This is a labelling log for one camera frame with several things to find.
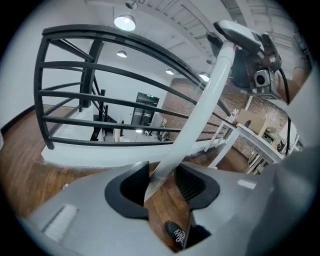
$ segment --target shoe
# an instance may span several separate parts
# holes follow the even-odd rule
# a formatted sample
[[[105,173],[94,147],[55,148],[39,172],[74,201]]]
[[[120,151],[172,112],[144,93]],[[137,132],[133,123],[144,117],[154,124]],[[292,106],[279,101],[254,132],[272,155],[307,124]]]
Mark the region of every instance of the shoe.
[[[183,249],[186,233],[182,228],[172,221],[167,221],[164,224],[164,228],[168,235],[173,239],[175,245],[180,249]]]

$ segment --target black metal railing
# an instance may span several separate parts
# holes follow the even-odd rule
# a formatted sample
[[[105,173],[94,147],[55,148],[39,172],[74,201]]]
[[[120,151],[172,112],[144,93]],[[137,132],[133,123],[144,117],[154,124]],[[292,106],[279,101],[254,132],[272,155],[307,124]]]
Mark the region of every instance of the black metal railing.
[[[109,98],[104,95],[104,90],[100,90],[98,86],[97,79],[95,77],[95,70],[100,70],[104,72],[114,73],[122,76],[126,76],[141,82],[147,83],[151,86],[165,90],[171,94],[174,94],[188,102],[197,104],[197,101],[184,95],[183,93],[174,90],[173,88],[166,86],[160,82],[152,80],[148,77],[123,70],[120,68],[97,64],[100,52],[103,47],[103,41],[113,42],[116,44],[124,45],[145,54],[148,54],[163,63],[171,66],[177,70],[180,74],[184,75],[186,78],[194,82],[201,89],[205,87],[202,81],[195,72],[191,70],[187,64],[182,60],[177,58],[175,55],[167,51],[166,49],[160,47],[159,45],[146,40],[143,37],[137,36],[135,34],[124,33],[121,30],[98,26],[98,25],[65,25],[58,27],[47,28],[42,33],[43,38],[39,47],[35,71],[34,71],[34,104],[37,121],[40,127],[41,134],[43,139],[49,149],[54,148],[55,143],[66,143],[74,145],[86,145],[86,146],[107,146],[107,147],[121,147],[121,146],[152,146],[152,145],[166,145],[172,144],[173,141],[153,141],[153,142],[103,142],[103,141],[87,141],[87,140],[77,140],[77,139],[68,139],[54,137],[55,132],[63,124],[75,125],[75,126],[86,126],[93,128],[101,129],[121,129],[121,130],[144,130],[144,131],[160,131],[160,132],[174,132],[179,133],[181,129],[178,128],[167,128],[167,127],[153,127],[153,126],[143,126],[143,125],[131,125],[124,123],[114,123],[112,118],[108,116],[108,106],[104,103],[116,104],[121,106],[127,106],[132,108],[139,108],[144,110],[150,110],[162,114],[167,114],[175,117],[180,117],[188,119],[189,116],[169,111],[166,109],[153,107],[145,105],[138,102],[132,102],[122,99]],[[93,39],[89,54],[78,48],[68,39]],[[49,44],[55,45],[64,49],[82,59],[81,61],[50,61],[45,62],[45,57]],[[67,84],[61,84],[52,86],[49,88],[42,89],[42,78],[44,69],[63,69],[82,72],[81,81],[73,82]],[[62,88],[68,88],[72,86],[80,85],[79,92],[69,92],[69,91],[56,91]],[[42,97],[59,97],[66,98],[60,103],[48,109],[46,112],[43,110],[43,100]],[[66,103],[70,102],[73,99],[79,99],[79,105],[74,108],[74,110],[63,117],[53,117],[49,116],[53,111],[62,107]],[[70,118],[76,111],[82,111],[83,108],[88,108],[93,105],[99,111],[98,121],[90,120],[80,120]],[[230,115],[228,109],[224,104],[219,101],[218,105],[226,112],[227,115]],[[212,113],[215,117],[225,120],[219,115]],[[47,122],[55,123],[51,130],[48,130]],[[217,124],[207,122],[208,125],[218,127]],[[202,131],[203,134],[214,134],[215,131]]]

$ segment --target floor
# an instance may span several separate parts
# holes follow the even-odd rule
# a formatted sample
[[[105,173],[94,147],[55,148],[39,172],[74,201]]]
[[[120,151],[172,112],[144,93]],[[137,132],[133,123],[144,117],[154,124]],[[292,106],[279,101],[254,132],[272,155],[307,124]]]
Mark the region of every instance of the floor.
[[[69,107],[61,107],[53,113],[63,116]],[[103,168],[70,168],[47,164],[41,152],[45,146],[35,112],[32,111],[15,123],[3,136],[4,145],[0,151],[0,181],[12,209],[17,216],[27,218],[32,211],[49,198],[56,195],[64,186],[73,181],[106,171]],[[216,149],[185,157],[184,161],[208,166],[217,155]],[[152,172],[157,163],[150,164]],[[247,160],[231,149],[218,168],[226,171],[243,172]],[[173,176],[144,205],[149,212],[149,224],[158,237],[172,250],[173,241],[164,230],[166,221],[178,223],[184,230],[189,222],[189,208]]]

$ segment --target light fixture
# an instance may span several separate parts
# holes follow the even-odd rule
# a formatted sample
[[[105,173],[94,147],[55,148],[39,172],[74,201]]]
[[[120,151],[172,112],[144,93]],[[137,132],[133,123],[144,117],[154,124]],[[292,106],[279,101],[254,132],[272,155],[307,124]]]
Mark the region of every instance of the light fixture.
[[[137,4],[136,2],[137,2],[137,0],[134,0],[134,1],[129,0],[129,1],[127,1],[127,2],[125,3],[125,5],[126,5],[126,7],[128,7],[129,9],[135,10],[135,9],[138,8],[138,4]]]
[[[208,75],[208,73],[206,72],[201,72],[199,74],[199,77],[201,77],[203,79],[203,81],[208,82],[210,79],[210,75]]]
[[[129,14],[120,15],[114,20],[114,24],[121,30],[132,31],[136,28],[135,18]]]
[[[174,74],[174,71],[173,71],[172,69],[170,69],[170,68],[168,68],[168,69],[166,70],[166,72],[167,72],[169,75],[173,75],[173,74]]]
[[[121,58],[126,58],[127,57],[127,53],[124,50],[118,51],[116,55],[118,55]]]

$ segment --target sticker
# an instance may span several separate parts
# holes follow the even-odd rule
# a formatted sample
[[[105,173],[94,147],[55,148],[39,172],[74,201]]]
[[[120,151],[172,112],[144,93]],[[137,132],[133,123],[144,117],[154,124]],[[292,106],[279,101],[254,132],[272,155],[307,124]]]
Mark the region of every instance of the sticker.
[[[242,186],[242,187],[245,187],[247,189],[251,189],[251,190],[254,190],[257,183],[254,183],[254,182],[251,182],[251,181],[247,181],[247,180],[244,180],[244,179],[239,179],[238,180],[238,185]]]

